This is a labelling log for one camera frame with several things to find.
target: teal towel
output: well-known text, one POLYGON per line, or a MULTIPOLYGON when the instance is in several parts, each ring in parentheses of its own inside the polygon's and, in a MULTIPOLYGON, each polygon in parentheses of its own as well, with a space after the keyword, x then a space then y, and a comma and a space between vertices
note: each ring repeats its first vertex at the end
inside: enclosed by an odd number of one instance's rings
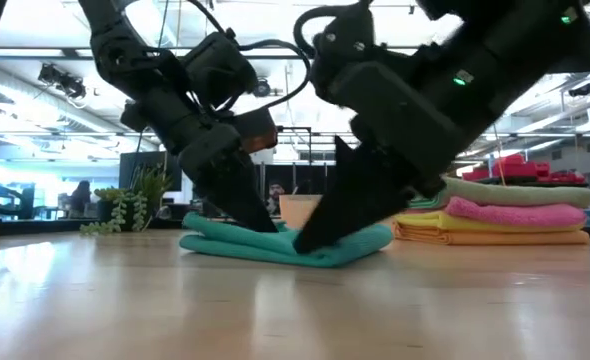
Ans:
POLYGON ((184 226, 199 232, 186 235, 179 245, 202 254, 234 257, 279 264, 312 267, 337 267, 377 252, 391 242, 389 227, 373 225, 341 239, 335 246, 299 255, 293 241, 299 231, 277 224, 278 233, 258 233, 235 225, 209 221, 188 214, 184 226))

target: folded towel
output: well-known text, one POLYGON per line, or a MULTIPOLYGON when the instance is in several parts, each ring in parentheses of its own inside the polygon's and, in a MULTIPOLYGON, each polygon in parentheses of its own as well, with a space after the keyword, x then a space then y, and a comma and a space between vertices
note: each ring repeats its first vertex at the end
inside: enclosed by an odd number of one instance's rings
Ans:
POLYGON ((453 196, 444 211, 457 216, 498 225, 570 226, 586 222, 583 210, 568 204, 530 207, 477 205, 453 196))
POLYGON ((335 246, 325 247, 309 255, 299 255, 293 241, 299 231, 278 224, 278 233, 258 233, 235 225, 209 221, 188 214, 184 226, 200 235, 186 235, 180 246, 198 253, 266 261, 281 264, 337 267, 377 252, 391 242, 390 227, 373 225, 341 239, 335 246))
POLYGON ((580 230, 559 233, 475 233, 442 231, 439 235, 423 232, 421 228, 397 226, 395 238, 440 245, 585 245, 587 233, 580 230))
POLYGON ((433 211, 425 214, 402 214, 395 217, 401 226, 420 227, 432 231, 449 230, 459 232, 497 232, 497 233, 543 233, 580 230, 584 222, 569 226, 509 226, 489 224, 477 220, 451 216, 445 211, 433 211))
POLYGON ((575 187, 539 188, 527 186, 485 185, 445 177, 446 188, 434 199, 415 198, 411 208, 435 209, 459 196, 478 205, 541 206, 568 204, 578 209, 590 205, 590 189, 575 187))

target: orange towel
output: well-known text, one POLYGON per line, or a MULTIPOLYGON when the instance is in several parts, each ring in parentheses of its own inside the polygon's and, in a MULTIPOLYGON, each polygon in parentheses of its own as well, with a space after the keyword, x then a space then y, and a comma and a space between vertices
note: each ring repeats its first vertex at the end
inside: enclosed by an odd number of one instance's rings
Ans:
POLYGON ((584 231, 558 233, 452 232, 433 227, 395 224, 395 238, 441 245, 585 245, 590 237, 584 231))

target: desk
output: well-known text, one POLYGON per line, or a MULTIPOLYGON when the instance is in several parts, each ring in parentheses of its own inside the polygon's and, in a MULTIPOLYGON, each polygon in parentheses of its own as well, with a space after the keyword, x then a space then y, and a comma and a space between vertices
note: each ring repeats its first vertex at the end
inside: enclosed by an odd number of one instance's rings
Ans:
POLYGON ((0 239, 0 359, 590 360, 590 247, 394 242, 323 270, 185 233, 0 239))

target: tan box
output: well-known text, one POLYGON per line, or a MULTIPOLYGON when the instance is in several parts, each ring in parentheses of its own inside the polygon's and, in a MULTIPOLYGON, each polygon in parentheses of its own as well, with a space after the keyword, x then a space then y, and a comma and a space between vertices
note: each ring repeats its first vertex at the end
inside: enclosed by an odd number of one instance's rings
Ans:
MULTIPOLYGON (((317 206, 322 195, 281 195, 279 207, 282 220, 291 229, 301 229, 317 206)), ((394 217, 380 221, 380 224, 392 226, 394 217)))

